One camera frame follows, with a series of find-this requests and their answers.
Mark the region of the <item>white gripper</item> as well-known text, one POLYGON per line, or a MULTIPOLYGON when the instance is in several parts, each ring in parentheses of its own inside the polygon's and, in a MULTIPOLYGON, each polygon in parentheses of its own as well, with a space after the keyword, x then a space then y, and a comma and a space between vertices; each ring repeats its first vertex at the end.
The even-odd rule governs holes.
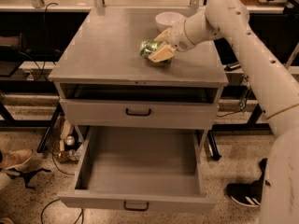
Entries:
POLYGON ((185 52, 195 47, 185 32, 185 20, 178 21, 171 28, 165 29, 154 40, 170 44, 162 43, 159 48, 151 53, 148 59, 154 63, 173 58, 176 50, 185 52))

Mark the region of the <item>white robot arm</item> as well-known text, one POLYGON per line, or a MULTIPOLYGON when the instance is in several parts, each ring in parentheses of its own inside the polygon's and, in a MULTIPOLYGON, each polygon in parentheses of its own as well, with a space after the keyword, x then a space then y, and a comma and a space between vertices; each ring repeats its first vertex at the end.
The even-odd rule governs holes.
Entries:
POLYGON ((208 0, 206 9, 164 30, 149 59, 158 63, 223 37, 248 77, 276 137, 266 164, 260 224, 299 224, 299 83, 249 26, 240 0, 208 0))

